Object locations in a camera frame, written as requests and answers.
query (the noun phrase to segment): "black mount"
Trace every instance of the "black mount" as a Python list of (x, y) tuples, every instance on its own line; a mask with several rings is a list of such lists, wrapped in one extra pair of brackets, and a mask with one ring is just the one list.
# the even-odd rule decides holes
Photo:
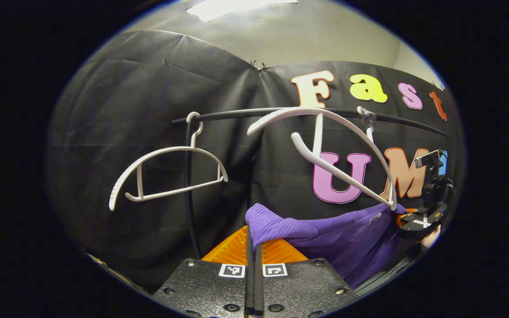
[[(359, 298), (325, 258), (273, 264), (283, 269), (274, 276), (263, 274), (260, 260), (256, 262), (252, 268), (240, 268), (186, 258), (152, 298), (179, 314), (219, 318), (313, 317)], [(238, 270), (233, 272), (236, 276), (222, 275), (233, 274), (226, 268)], [(248, 279), (249, 272), (254, 272), (254, 280)]]
[(403, 238), (422, 239), (447, 218), (453, 185), (445, 175), (439, 175), (439, 168), (444, 165), (440, 153), (440, 150), (432, 151), (415, 160), (416, 168), (427, 166), (429, 182), (422, 188), (423, 207), (401, 219), (406, 222), (398, 231)]

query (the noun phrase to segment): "black backdrop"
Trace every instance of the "black backdrop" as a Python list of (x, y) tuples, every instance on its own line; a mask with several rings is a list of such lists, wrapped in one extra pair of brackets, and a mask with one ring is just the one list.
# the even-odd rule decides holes
[[(465, 2), (354, 4), (432, 61), (460, 105), (493, 107), (493, 111), (475, 107), (477, 117), (464, 118), (469, 148), (481, 151), (471, 151), (472, 160), (479, 165), (478, 171), (489, 168), (487, 146), (509, 147), (509, 140), (484, 138), (481, 134), (503, 126), (499, 120), (509, 115), (509, 104), (499, 98), (499, 89), (485, 91), (483, 88), (488, 87), (481, 83), (490, 83), (492, 75), (509, 70), (509, 10), (489, 5), (475, 11)], [(7, 168), (0, 169), (0, 189), (8, 189), (8, 199), (0, 196), (0, 316), (163, 313), (120, 287), (93, 264), (81, 261), (78, 251), (62, 234), (62, 225), (50, 213), (42, 190), (45, 133), (58, 95), (83, 60), (133, 17), (134, 6), (121, 0), (48, 5), (0, 1), (0, 167)], [(505, 17), (507, 20), (497, 27)], [(473, 143), (474, 138), (491, 143)], [(470, 174), (461, 208), (472, 209), (472, 195), (476, 195), (478, 211), (493, 211), (492, 206), (499, 201), (483, 200), (479, 192), (482, 188), (475, 187), (475, 181)], [(474, 214), (457, 215), (444, 239), (425, 260), (341, 316), (362, 312), (399, 312), (414, 317), (449, 316), (479, 309), (489, 312), (491, 306), (484, 307), (486, 310), (477, 306), (481, 301), (479, 291), (503, 293), (478, 280), (477, 273), (489, 274), (486, 269), (498, 256), (487, 249), (486, 255), (492, 260), (484, 268), (478, 264), (479, 242), (475, 238), (480, 234), (479, 222)], [(503, 223), (509, 225), (509, 219)], [(496, 248), (501, 242), (500, 237), (487, 237), (485, 246)], [(509, 267), (509, 258), (505, 261), (503, 266)], [(443, 273), (433, 274), (434, 268)], [(410, 308), (410, 299), (426, 296), (440, 301)], [(500, 303), (501, 310), (509, 308), (509, 300)]]
[[(333, 73), (330, 108), (370, 111), (402, 117), (444, 131), (434, 132), (378, 122), (374, 139), (380, 151), (404, 149), (411, 164), (420, 148), (449, 153), (447, 170), (456, 183), (455, 204), (467, 169), (464, 136), (456, 102), (414, 75), (367, 63), (316, 61), (270, 66), (264, 71), (202, 40), (159, 30), (119, 34), (87, 60), (62, 92), (49, 127), (46, 162), (47, 191), (70, 237), (92, 255), (107, 262), (141, 286), (158, 287), (182, 259), (194, 257), (186, 226), (184, 195), (133, 203), (121, 195), (109, 211), (111, 189), (119, 175), (137, 158), (160, 148), (184, 145), (184, 125), (171, 121), (191, 111), (200, 114), (265, 107), (296, 107), (299, 95), (290, 79), (322, 70)], [(380, 81), (388, 95), (384, 103), (356, 99), (349, 92), (354, 74)], [(399, 83), (415, 87), (425, 104), (411, 109), (402, 100)], [(441, 99), (447, 120), (438, 114), (430, 92)], [(198, 241), (207, 253), (221, 240), (246, 225), (246, 209), (266, 205), (282, 217), (324, 219), (378, 204), (361, 195), (351, 203), (321, 201), (313, 194), (313, 166), (297, 153), (289, 135), (299, 131), (311, 144), (315, 119), (291, 118), (273, 123), (248, 137), (257, 118), (207, 121), (197, 145), (218, 157), (229, 176), (227, 183), (193, 190)], [(354, 123), (365, 127), (357, 119)], [(323, 151), (341, 157), (372, 154), (364, 185), (381, 193), (386, 173), (369, 147), (352, 131), (325, 119)], [(145, 194), (179, 189), (183, 183), (184, 153), (173, 152), (143, 165)], [(216, 167), (204, 155), (192, 156), (192, 184), (214, 179)], [(338, 167), (347, 170), (346, 163)], [(136, 173), (120, 192), (136, 193)], [(337, 185), (337, 189), (346, 185)], [(419, 197), (403, 197), (407, 208), (420, 207)]]

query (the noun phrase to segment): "orange object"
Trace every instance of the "orange object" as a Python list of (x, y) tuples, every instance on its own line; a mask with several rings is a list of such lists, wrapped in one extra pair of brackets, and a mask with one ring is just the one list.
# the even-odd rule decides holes
[(262, 264), (305, 261), (308, 258), (284, 239), (273, 239), (262, 244)]
[[(263, 264), (279, 264), (307, 259), (284, 239), (269, 240), (262, 244)], [(201, 260), (221, 264), (247, 265), (247, 226), (243, 226), (226, 238)]]
[(210, 251), (202, 261), (247, 265), (247, 226), (243, 226)]
[[(411, 208), (411, 209), (406, 209), (406, 212), (408, 213), (412, 213), (413, 211), (416, 211), (417, 209), (416, 208)], [(402, 218), (405, 217), (406, 215), (396, 215), (396, 224), (398, 224), (398, 226), (402, 226)]]

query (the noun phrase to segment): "purple knit fabric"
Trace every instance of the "purple knit fabric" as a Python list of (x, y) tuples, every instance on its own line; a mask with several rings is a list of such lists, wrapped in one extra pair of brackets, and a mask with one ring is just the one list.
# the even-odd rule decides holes
[(390, 211), (378, 204), (329, 219), (296, 220), (255, 204), (245, 219), (254, 252), (260, 243), (283, 238), (307, 258), (327, 259), (349, 287), (357, 288), (398, 252), (395, 213), (406, 213), (406, 209), (398, 204)]

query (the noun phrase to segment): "black metal rod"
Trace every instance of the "black metal rod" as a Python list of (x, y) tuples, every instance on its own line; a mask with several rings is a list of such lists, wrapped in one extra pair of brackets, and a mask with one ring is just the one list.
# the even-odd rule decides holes
[(250, 315), (262, 316), (264, 310), (255, 306), (255, 259), (253, 257), (253, 243), (251, 238), (251, 230), (247, 226), (247, 281), (245, 292), (245, 308)]
[(256, 247), (254, 260), (254, 309), (256, 312), (264, 312), (264, 296), (262, 286), (262, 243)]
[[(221, 119), (235, 119), (235, 118), (242, 118), (242, 117), (262, 117), (264, 115), (272, 113), (273, 111), (281, 110), (284, 108), (291, 108), (291, 107), (272, 107), (272, 108), (257, 108), (257, 109), (241, 109), (241, 110), (221, 111), (219, 113), (204, 114), (204, 115), (199, 115), (199, 116), (193, 117), (192, 122), (218, 121)], [(327, 110), (331, 111), (332, 113), (335, 113), (337, 115), (343, 116), (343, 117), (360, 118), (360, 114), (356, 110), (339, 109), (339, 108), (327, 108)], [(388, 123), (408, 125), (410, 127), (415, 127), (415, 128), (423, 129), (426, 131), (431, 131), (432, 133), (437, 133), (438, 135), (441, 135), (444, 137), (449, 137), (449, 135), (447, 135), (447, 133), (445, 133), (444, 131), (441, 131), (437, 128), (433, 128), (429, 125), (419, 123), (417, 121), (411, 121), (409, 119), (404, 119), (401, 117), (378, 114), (378, 113), (374, 113), (374, 114), (376, 115), (376, 121), (385, 121)], [(185, 122), (186, 122), (185, 118), (175, 119), (172, 121), (173, 124), (182, 124)]]
[[(186, 125), (186, 145), (190, 145), (192, 140), (192, 126), (190, 122)], [(186, 151), (184, 157), (184, 187), (192, 185), (192, 151)], [(190, 237), (192, 238), (192, 245), (198, 255), (198, 260), (203, 257), (200, 250), (200, 244), (196, 236), (196, 222), (194, 220), (194, 202), (192, 201), (192, 191), (186, 191), (184, 193), (184, 199), (186, 202), (186, 216), (188, 218), (188, 229), (190, 230)]]

